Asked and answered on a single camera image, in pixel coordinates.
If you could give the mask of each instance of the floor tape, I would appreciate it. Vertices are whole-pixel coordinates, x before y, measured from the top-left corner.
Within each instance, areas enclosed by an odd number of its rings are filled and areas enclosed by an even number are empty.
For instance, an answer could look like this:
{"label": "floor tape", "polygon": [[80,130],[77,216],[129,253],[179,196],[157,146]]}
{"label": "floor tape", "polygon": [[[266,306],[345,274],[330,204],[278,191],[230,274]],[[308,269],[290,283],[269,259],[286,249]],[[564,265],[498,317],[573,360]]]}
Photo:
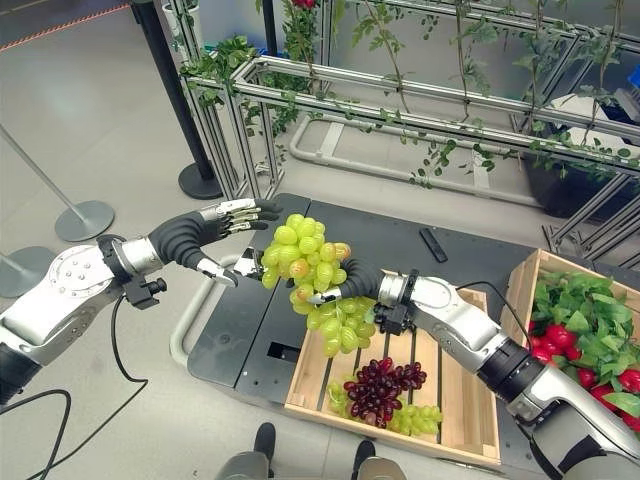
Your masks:
{"label": "floor tape", "polygon": [[9,42],[6,45],[0,45],[0,53],[8,50],[12,47],[17,47],[18,45],[22,45],[23,43],[30,42],[31,40],[35,40],[36,38],[44,37],[50,33],[57,32],[59,30],[64,30],[66,28],[73,27],[74,25],[78,25],[79,23],[83,23],[89,20],[93,20],[94,18],[102,17],[103,15],[108,15],[113,12],[117,12],[118,10],[124,10],[125,8],[129,8],[128,3],[123,3],[122,5],[116,5],[115,7],[107,8],[105,10],[101,10],[96,13],[92,13],[91,15],[87,15],[76,20],[72,20],[67,23],[63,23],[62,25],[57,25],[55,27],[47,28],[42,32],[33,33],[31,35],[27,35],[26,37],[22,37],[19,40],[14,40],[13,42]]}

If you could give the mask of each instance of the wooden crate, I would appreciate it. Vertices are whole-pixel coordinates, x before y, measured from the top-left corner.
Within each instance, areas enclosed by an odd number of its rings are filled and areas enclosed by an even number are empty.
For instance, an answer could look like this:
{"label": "wooden crate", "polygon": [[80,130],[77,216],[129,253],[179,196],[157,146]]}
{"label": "wooden crate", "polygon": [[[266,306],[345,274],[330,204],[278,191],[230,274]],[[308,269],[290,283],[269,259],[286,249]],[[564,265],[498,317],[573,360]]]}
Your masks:
{"label": "wooden crate", "polygon": [[[538,277],[545,273],[554,272],[588,273],[596,277],[603,277],[603,275],[599,273],[581,267],[544,250],[536,250],[533,252],[529,258],[511,272],[509,288],[507,290],[507,301],[513,306],[527,329],[531,322],[531,311],[533,309]],[[611,291],[616,297],[626,294],[627,301],[625,305],[631,310],[633,315],[633,338],[640,340],[640,292],[618,282],[613,283]],[[507,307],[504,307],[502,310],[500,320],[502,327],[511,338],[520,345],[525,346],[526,340],[524,334]]]}
{"label": "wooden crate", "polygon": [[[486,312],[483,292],[462,290],[460,296]],[[500,464],[496,399],[474,375],[463,370],[424,331],[406,332],[398,337],[375,334],[371,346],[349,355],[338,354],[328,360],[319,332],[307,331],[298,364],[291,381],[285,409],[307,420],[343,428],[394,446],[467,464]],[[384,357],[385,344],[394,364],[419,361],[428,377],[422,389],[413,392],[416,405],[439,405],[444,420],[438,435],[408,437],[391,430],[348,420],[329,410],[325,388],[332,380],[342,383],[345,376]]]}

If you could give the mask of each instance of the cherry tomato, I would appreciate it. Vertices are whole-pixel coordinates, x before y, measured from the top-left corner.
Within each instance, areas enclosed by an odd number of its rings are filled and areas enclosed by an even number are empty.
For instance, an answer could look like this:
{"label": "cherry tomato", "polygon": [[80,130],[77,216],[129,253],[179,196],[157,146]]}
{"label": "cherry tomato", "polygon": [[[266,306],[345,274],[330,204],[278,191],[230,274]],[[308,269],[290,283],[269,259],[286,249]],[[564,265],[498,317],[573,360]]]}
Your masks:
{"label": "cherry tomato", "polygon": [[582,352],[571,345],[570,347],[564,349],[564,356],[571,361],[578,360],[582,356]]}
{"label": "cherry tomato", "polygon": [[534,358],[540,360],[540,362],[544,365],[553,363],[553,359],[551,358],[551,354],[549,353],[549,351],[542,347],[533,347],[533,349],[531,350],[531,355]]}
{"label": "cherry tomato", "polygon": [[627,392],[640,393],[640,370],[629,368],[618,376],[618,380]]}
{"label": "cherry tomato", "polygon": [[596,384],[596,372],[588,368],[579,368],[578,378],[580,379],[580,385],[584,388],[589,389]]}
{"label": "cherry tomato", "polygon": [[634,432],[640,432],[640,418],[632,417],[627,412],[622,411],[620,412],[620,418],[622,418],[622,421],[626,423],[631,430]]}
{"label": "cherry tomato", "polygon": [[549,355],[562,355],[562,349],[553,343],[546,335],[540,338],[540,348],[544,348]]}
{"label": "cherry tomato", "polygon": [[562,350],[571,347],[576,343],[577,337],[563,325],[549,325],[545,332],[545,337],[551,340],[556,346]]}
{"label": "cherry tomato", "polygon": [[615,412],[616,410],[618,410],[618,407],[602,398],[609,393],[613,393],[613,387],[611,385],[600,385],[599,387],[594,387],[591,389],[591,395],[596,397],[598,401],[605,406],[605,408],[608,408],[612,412]]}

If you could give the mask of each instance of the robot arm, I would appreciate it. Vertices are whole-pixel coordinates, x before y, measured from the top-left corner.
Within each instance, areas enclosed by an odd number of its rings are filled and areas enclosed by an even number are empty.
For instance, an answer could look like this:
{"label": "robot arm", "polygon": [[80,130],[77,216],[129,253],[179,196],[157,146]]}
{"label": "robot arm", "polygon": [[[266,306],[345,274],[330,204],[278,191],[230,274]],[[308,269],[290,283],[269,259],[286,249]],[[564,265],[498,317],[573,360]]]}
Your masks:
{"label": "robot arm", "polygon": [[166,221],[148,236],[126,241],[112,235],[98,246],[82,245],[58,255],[45,278],[0,314],[0,406],[21,391],[44,365],[80,338],[98,312],[123,293],[136,308],[158,303],[162,279],[145,275],[176,263],[227,286],[233,273],[201,250],[244,230],[263,230],[280,209],[272,202],[223,202]]}
{"label": "robot arm", "polygon": [[640,443],[631,430],[562,371],[534,359],[449,283],[417,271],[382,274],[357,260],[344,268],[345,284],[311,301],[366,295],[378,300],[377,321],[386,331],[426,330],[530,429],[533,454],[550,478],[640,478]]}

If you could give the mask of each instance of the black shoe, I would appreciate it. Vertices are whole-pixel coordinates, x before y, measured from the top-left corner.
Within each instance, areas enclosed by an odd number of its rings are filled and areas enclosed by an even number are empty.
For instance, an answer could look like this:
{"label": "black shoe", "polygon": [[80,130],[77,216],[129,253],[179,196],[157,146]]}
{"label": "black shoe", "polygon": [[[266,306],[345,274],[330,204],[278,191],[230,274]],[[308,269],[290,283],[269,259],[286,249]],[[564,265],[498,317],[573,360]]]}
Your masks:
{"label": "black shoe", "polygon": [[363,440],[358,445],[358,450],[356,450],[356,458],[353,461],[353,473],[351,474],[351,480],[356,480],[358,478],[358,472],[360,471],[360,466],[362,462],[364,462],[369,457],[376,456],[376,447],[370,440]]}
{"label": "black shoe", "polygon": [[276,427],[272,423],[266,422],[260,425],[256,432],[256,440],[253,442],[253,451],[262,452],[269,460],[269,478],[273,478],[273,470],[271,470],[271,460],[273,460],[273,452],[276,450]]}

